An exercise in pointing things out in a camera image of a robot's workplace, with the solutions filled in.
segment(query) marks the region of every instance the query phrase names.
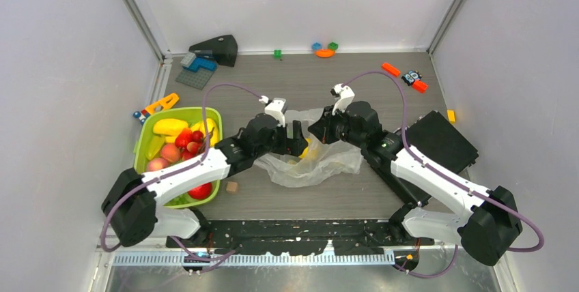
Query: robotic arm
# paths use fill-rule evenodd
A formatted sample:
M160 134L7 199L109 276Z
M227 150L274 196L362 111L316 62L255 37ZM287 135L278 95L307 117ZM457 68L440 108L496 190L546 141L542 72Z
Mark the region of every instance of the robotic arm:
M359 147L370 165L412 182L453 212L442 214L405 205L390 219L396 228L393 235L397 239L430 237L462 245L479 262L494 265L521 233L522 225L514 216L473 197L471 193L477 191L516 210L512 193L500 186L493 191L462 179L429 160L415 147L410 147L423 163L416 161L404 148L399 135L382 129L378 114L368 102L353 102L354 92L348 86L336 85L331 92L336 98L335 104L324 108L322 117L309 127L310 133L322 143L344 141ZM163 207L165 203L208 181L244 171L253 165L255 159L268 152L293 156L303 152L307 142L302 135L301 123L294 121L292 129L288 130L284 117L285 100L270 101L263 97L260 102L266 104L264 113L250 120L237 135L225 138L209 149L205 160L195 168L191 168L192 164L201 156L142 175L134 169L127 169L119 176L102 204L106 215L133 188L144 181L155 181L132 195L114 213L111 226L121 245L133 246L149 236L192 237L200 227L195 214L188 209L167 209ZM425 163L463 182L469 192L425 168Z

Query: gray wood surface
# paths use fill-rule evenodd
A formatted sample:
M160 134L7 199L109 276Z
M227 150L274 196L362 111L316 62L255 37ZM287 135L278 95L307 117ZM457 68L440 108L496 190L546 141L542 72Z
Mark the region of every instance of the gray wood surface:
M217 83L239 83L270 98L285 98L289 109L297 111L322 108L333 104L330 89L361 72L379 70L389 62L403 73L418 70L429 85L424 94L404 85L408 100L408 123L431 110L446 114L442 92L432 63L426 53L361 53L336 54L321 59L315 55L284 55L283 60L271 55L240 55L236 66L218 67L203 90L175 82L181 72L180 57L173 60L166 94L176 92L177 106L201 106L208 87ZM366 100L380 116L387 130L400 127L402 104L398 90L380 75L367 75L350 84L355 100ZM224 136L235 134L240 127L263 111L251 94L234 87L215 89L208 106L223 118ZM237 194L225 191L228 180L240 184ZM402 202L386 184L362 163L358 175L340 174L320 185L286 188L272 183L267 172L253 167L231 179L222 181L217 197L202 205L208 219L306 219L306 218L389 218ZM432 201L427 209L444 211L444 205Z

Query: green basket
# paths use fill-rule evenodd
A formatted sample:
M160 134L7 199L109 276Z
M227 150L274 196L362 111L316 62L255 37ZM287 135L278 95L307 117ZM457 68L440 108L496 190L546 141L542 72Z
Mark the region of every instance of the green basket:
M217 127L219 128L219 140L221 140L223 138L223 126L221 123L221 115L219 115L217 110L213 108L206 108L206 110L207 110L207 118L213 119L217 124ZM191 127L194 123L201 121L203 119L203 115L200 106L192 106L186 108L175 108L165 111L159 111L151 115L149 118L147 118L147 120L143 124L143 129L141 130L141 137L139 137L139 142L137 142L137 145L135 145L134 167L139 174L144 173L147 168L147 163L149 160L147 160L145 155L147 153L147 146L149 145L149 143L151 143L151 139L155 135L153 133L153 126L157 121L166 118L174 118L187 121L187 123L189 123L189 126ZM177 196L173 200L169 201L165 205L165 207L179 209L179 208L194 207L207 203L213 200L213 198L217 195L217 192L219 191L220 182L221 181L212 182L211 185L213 189L211 191L211 195L204 200L193 199L187 193L184 193L181 194L180 196Z

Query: yellow block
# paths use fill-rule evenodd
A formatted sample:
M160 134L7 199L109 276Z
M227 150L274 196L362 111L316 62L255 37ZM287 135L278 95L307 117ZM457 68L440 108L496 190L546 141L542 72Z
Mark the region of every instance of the yellow block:
M449 116L450 123L456 122L456 118L454 117L454 110L447 110L447 115Z

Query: orange toy piece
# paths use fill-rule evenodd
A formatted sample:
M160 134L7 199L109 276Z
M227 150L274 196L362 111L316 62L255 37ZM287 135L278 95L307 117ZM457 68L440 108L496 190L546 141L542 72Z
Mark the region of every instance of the orange toy piece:
M177 103L177 101L179 101L179 96L177 95L177 93L171 93L167 96L165 96L163 99L148 105L145 110L150 114L154 114L155 113L155 109L160 106L163 109L161 110L167 110L170 108L173 108L173 106L175 105L175 103Z
M392 75L394 75L394 77L398 77L398 75L400 75L400 70L398 70L396 67L394 67L393 65L391 65L387 62L384 62L382 64L382 69L391 73Z
M428 88L428 84L424 83L423 81L414 81L412 87L416 89L418 92L424 93Z
M317 50L317 51L315 52L315 55L317 55L317 56L320 57L320 58L329 58L329 57L332 57L332 56L335 55L335 54L336 54L336 51L329 50L329 49L326 49L326 50Z

